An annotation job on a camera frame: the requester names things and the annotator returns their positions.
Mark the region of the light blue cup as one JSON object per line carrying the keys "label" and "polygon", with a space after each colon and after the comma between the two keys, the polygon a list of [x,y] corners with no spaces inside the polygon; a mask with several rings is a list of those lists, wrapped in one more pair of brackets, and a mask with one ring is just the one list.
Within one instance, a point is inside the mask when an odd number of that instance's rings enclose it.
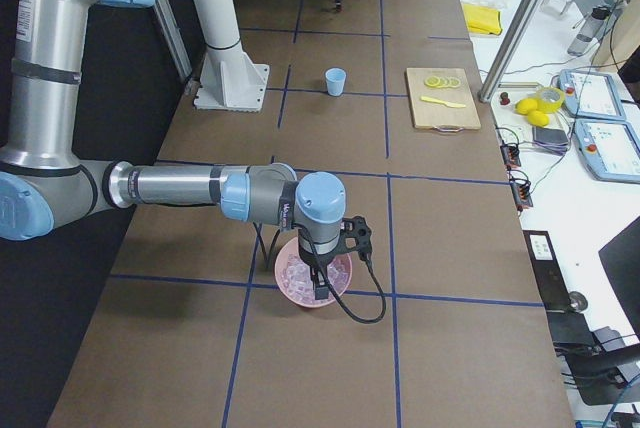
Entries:
{"label": "light blue cup", "polygon": [[325,72],[325,82],[327,93],[333,97],[342,95],[346,83],[347,74],[339,67],[329,68]]}

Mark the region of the yellow plastic knife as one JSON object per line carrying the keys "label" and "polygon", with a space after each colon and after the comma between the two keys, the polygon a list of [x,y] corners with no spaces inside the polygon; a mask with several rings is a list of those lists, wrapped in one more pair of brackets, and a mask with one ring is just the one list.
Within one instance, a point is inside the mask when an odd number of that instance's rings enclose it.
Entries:
{"label": "yellow plastic knife", "polygon": [[429,97],[429,96],[421,96],[420,100],[425,103],[432,103],[442,105],[448,108],[461,109],[465,108],[467,105],[459,102],[447,101],[439,98]]}

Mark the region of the yellow cloth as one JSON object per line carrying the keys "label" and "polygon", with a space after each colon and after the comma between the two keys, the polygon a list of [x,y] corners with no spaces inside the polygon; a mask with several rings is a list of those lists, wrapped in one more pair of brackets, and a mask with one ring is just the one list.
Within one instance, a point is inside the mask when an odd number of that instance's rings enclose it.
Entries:
{"label": "yellow cloth", "polygon": [[467,3],[462,4],[462,9],[470,33],[496,36],[502,34],[500,10]]}

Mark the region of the wooden cutting board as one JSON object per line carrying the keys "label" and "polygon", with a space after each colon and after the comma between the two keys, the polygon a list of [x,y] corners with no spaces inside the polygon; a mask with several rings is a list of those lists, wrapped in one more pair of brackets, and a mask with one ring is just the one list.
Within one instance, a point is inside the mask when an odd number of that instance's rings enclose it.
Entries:
{"label": "wooden cutting board", "polygon": [[[413,126],[416,129],[440,132],[460,132],[479,130],[480,118],[469,82],[462,68],[407,68],[405,71]],[[424,80],[431,76],[456,77],[461,81],[458,88],[431,88]],[[425,103],[421,96],[429,96],[452,102],[464,103],[461,109],[448,108],[438,104]]]}

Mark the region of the strawberry on side table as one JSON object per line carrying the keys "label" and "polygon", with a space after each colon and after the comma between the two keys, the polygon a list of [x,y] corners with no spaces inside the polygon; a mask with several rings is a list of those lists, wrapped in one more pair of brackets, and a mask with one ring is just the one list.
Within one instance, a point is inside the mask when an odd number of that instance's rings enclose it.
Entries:
{"label": "strawberry on side table", "polygon": [[507,92],[501,92],[500,93],[500,104],[501,105],[508,105],[510,104],[510,98],[509,98],[509,94]]}

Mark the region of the whole lemon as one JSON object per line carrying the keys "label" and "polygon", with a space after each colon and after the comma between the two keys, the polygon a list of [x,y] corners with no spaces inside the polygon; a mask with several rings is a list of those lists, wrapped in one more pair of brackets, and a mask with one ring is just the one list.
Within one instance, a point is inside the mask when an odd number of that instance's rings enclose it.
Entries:
{"label": "whole lemon", "polygon": [[529,124],[534,127],[546,127],[549,124],[549,116],[540,110],[529,111],[526,115]]}
{"label": "whole lemon", "polygon": [[523,98],[515,105],[515,111],[520,115],[528,115],[538,109],[538,101],[535,98]]}

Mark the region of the yellow tape roll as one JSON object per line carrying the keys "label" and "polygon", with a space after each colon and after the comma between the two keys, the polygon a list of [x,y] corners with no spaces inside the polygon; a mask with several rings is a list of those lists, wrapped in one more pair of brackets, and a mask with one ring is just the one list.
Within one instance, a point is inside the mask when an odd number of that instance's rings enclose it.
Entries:
{"label": "yellow tape roll", "polygon": [[565,92],[556,87],[543,87],[536,91],[537,109],[543,113],[557,112],[565,102]]}

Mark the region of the whole lemon lower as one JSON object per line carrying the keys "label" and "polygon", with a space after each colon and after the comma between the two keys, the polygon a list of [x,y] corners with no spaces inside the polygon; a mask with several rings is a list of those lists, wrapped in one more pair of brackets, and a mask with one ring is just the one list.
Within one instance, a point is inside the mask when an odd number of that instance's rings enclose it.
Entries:
{"label": "whole lemon lower", "polygon": [[534,127],[546,127],[549,124],[549,116],[540,110],[529,111],[526,115],[529,124]]}

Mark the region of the clear water bottle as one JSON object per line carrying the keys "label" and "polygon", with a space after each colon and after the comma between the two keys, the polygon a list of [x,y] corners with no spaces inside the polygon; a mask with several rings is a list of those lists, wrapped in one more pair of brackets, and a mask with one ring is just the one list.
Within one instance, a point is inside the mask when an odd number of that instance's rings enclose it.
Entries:
{"label": "clear water bottle", "polygon": [[585,16],[580,30],[567,48],[567,53],[572,56],[583,55],[594,37],[603,27],[604,22],[609,19],[611,13],[612,10],[609,6],[600,5],[594,7],[591,12]]}

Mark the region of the dark wallet pouch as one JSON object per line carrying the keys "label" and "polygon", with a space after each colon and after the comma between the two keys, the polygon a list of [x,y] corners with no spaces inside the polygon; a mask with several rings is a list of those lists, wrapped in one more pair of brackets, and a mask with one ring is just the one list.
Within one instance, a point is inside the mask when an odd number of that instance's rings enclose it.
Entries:
{"label": "dark wallet pouch", "polygon": [[537,147],[562,155],[569,149],[567,133],[562,129],[532,127],[533,144]]}

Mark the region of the teach pendant far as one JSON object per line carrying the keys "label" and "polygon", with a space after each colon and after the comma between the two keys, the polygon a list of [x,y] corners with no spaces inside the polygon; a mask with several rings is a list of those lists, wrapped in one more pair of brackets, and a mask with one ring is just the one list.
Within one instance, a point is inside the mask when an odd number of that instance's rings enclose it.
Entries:
{"label": "teach pendant far", "polygon": [[564,108],[574,118],[608,121],[626,119],[611,75],[594,70],[561,70],[558,88],[564,92]]}

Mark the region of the teach pendant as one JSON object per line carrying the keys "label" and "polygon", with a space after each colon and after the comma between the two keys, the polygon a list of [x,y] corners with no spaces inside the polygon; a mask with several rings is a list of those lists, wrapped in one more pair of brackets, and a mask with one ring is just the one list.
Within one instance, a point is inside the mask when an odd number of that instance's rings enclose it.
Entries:
{"label": "teach pendant", "polygon": [[574,136],[586,167],[596,179],[639,183],[639,137],[629,122],[577,119]]}
{"label": "teach pendant", "polygon": [[594,70],[561,70],[558,88],[564,92],[564,108],[574,118],[608,121],[626,119],[611,75]]}

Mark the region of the teach pendant near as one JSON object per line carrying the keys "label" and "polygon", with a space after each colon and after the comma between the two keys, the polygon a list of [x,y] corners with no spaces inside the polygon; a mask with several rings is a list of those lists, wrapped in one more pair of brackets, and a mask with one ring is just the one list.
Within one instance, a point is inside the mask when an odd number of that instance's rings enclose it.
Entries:
{"label": "teach pendant near", "polygon": [[577,119],[574,136],[586,167],[596,179],[639,183],[639,137],[629,122]]}

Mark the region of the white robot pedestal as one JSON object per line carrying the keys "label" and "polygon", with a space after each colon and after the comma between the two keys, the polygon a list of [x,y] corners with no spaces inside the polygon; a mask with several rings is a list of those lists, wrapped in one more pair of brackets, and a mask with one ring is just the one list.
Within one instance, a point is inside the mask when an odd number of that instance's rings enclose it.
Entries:
{"label": "white robot pedestal", "polygon": [[195,107],[260,111],[270,67],[253,63],[244,51],[233,0],[193,1],[206,44]]}

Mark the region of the aluminium frame post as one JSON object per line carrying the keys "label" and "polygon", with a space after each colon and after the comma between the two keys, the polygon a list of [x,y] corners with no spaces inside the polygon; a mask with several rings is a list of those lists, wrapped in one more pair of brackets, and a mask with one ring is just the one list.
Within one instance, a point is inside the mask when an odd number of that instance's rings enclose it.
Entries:
{"label": "aluminium frame post", "polygon": [[541,2],[542,0],[520,1],[485,81],[478,92],[480,102],[488,103],[491,100]]}

